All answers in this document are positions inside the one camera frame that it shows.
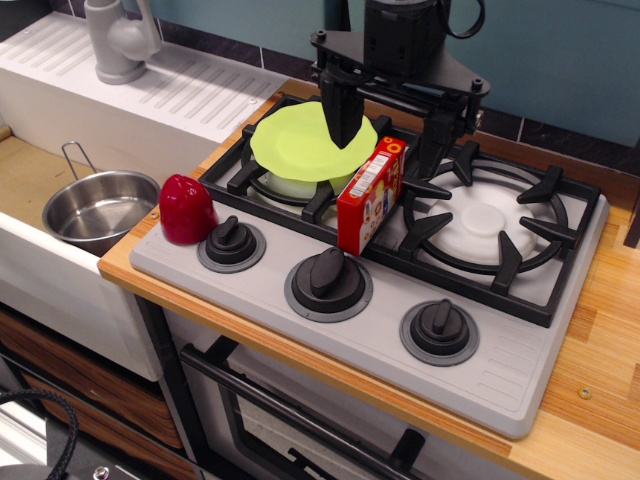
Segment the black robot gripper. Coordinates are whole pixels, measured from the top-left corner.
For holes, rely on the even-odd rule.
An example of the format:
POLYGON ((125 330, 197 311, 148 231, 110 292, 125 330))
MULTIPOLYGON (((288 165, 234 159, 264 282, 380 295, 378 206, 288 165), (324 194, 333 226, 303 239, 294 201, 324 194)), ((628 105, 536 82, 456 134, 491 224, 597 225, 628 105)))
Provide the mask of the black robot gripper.
MULTIPOLYGON (((317 49, 321 103, 334 144, 345 148, 362 123, 366 84, 425 87, 482 98, 490 84, 447 51, 447 37, 467 40, 484 25, 486 7, 479 1, 471 27, 454 31, 450 1, 367 1, 362 32, 319 30, 311 35, 317 49)), ((456 140, 476 131, 476 101, 441 97, 429 108, 419 153, 418 177, 435 176, 456 140)))

